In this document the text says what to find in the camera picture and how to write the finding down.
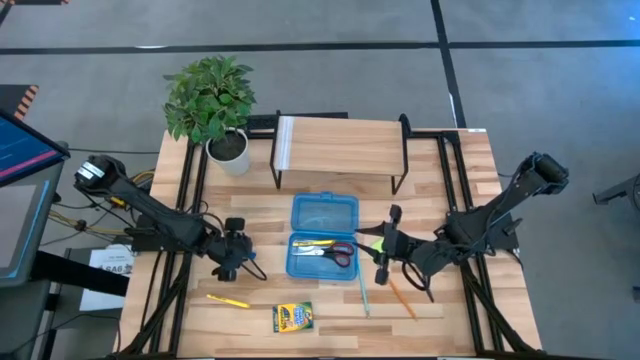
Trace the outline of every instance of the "gray floor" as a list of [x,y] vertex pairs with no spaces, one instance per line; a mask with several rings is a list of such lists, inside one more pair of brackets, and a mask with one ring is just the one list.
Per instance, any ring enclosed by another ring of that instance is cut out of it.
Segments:
[[[631,0],[441,3],[450,41],[640,39],[640,7]],[[427,0],[74,0],[16,6],[0,28],[0,48],[311,41],[437,36]],[[214,54],[3,56],[0,83],[40,86],[27,121],[52,138],[75,147],[148,151],[158,148],[165,127],[162,75],[206,55]],[[416,127],[453,125],[437,49],[237,55],[256,69],[256,113],[348,111],[395,119],[405,112]],[[640,48],[453,50],[452,57],[467,124],[489,130],[502,172],[533,150],[571,171],[561,195],[531,200],[516,212],[525,219],[518,234],[544,348],[640,358],[640,304],[630,293],[640,285],[640,222],[627,200],[595,206],[591,199],[593,191],[640,170]],[[86,202],[70,185],[85,155],[74,154],[65,167],[59,192],[66,203]],[[132,173],[156,160],[119,158]],[[109,225],[119,226],[113,219]],[[66,234],[53,224],[44,241]],[[48,249],[98,245],[79,236]],[[73,350],[60,350],[60,358],[100,355],[86,345],[96,337],[65,336],[65,348]]]

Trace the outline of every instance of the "green plant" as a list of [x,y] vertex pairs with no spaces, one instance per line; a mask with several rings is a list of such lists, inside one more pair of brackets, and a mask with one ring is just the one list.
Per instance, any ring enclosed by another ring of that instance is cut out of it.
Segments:
[[219,141],[227,128],[247,123],[256,100],[244,75],[253,69],[234,60],[235,56],[204,58],[168,77],[171,93],[164,112],[169,134],[176,140],[184,135],[194,143]]

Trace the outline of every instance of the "orange pencil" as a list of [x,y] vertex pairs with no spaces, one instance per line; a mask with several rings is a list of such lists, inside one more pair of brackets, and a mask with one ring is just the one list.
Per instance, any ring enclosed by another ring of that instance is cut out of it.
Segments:
[[413,318],[413,320],[418,321],[418,317],[416,316],[416,313],[413,311],[413,309],[411,308],[411,305],[409,305],[409,303],[407,302],[407,299],[405,299],[405,297],[400,293],[400,290],[398,290],[398,288],[396,287],[396,285],[393,283],[393,281],[391,281],[391,279],[389,279],[389,286],[391,286],[391,289],[393,290],[393,292],[396,294],[396,296],[398,297],[398,300],[400,300],[400,302],[402,303],[402,305],[404,305],[404,307],[407,309],[407,311],[409,312],[409,315],[411,315],[411,317]]

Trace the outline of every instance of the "potted plant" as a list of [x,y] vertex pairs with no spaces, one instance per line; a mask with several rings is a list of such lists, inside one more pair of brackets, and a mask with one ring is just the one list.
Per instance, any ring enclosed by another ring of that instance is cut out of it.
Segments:
[[203,144],[209,158],[237,176],[249,170],[249,141],[242,127],[256,100],[244,78],[253,69],[234,60],[208,57],[166,77],[171,93],[164,112],[169,134]]

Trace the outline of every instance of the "computer monitor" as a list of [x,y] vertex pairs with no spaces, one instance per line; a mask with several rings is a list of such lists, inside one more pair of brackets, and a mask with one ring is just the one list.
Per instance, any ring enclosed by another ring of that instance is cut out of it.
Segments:
[[65,148],[0,110],[0,187],[68,158]]

